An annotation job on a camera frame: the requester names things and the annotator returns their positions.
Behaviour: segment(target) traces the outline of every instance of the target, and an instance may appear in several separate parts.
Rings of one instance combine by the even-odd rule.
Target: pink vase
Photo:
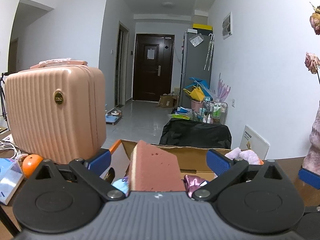
[[[311,147],[303,160],[302,168],[320,176],[320,106],[309,139]]]

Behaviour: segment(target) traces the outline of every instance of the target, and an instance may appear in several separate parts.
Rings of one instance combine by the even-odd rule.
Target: gray floor
[[[107,139],[102,148],[108,149],[118,139],[144,140],[159,144],[164,125],[170,120],[171,108],[157,103],[130,101],[121,108],[123,117],[116,125],[107,124]]]

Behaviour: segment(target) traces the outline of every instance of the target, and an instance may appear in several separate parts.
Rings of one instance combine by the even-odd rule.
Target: dried flower
[[[320,6],[312,6],[315,12],[310,16],[310,23],[315,30],[316,35],[320,35]]]
[[[318,67],[320,66],[319,58],[313,53],[306,53],[306,60],[304,62],[308,70],[311,71],[312,74],[316,74],[318,72]]]

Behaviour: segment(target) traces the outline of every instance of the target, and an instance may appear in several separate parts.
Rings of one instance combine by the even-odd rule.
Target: pink sponge block
[[[177,157],[139,141],[131,154],[129,188],[132,191],[185,191]]]

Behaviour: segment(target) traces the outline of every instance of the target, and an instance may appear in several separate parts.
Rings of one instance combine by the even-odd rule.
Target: gold oval emblem
[[[54,101],[56,102],[57,105],[61,106],[63,104],[63,95],[61,92],[57,91],[54,94]]]

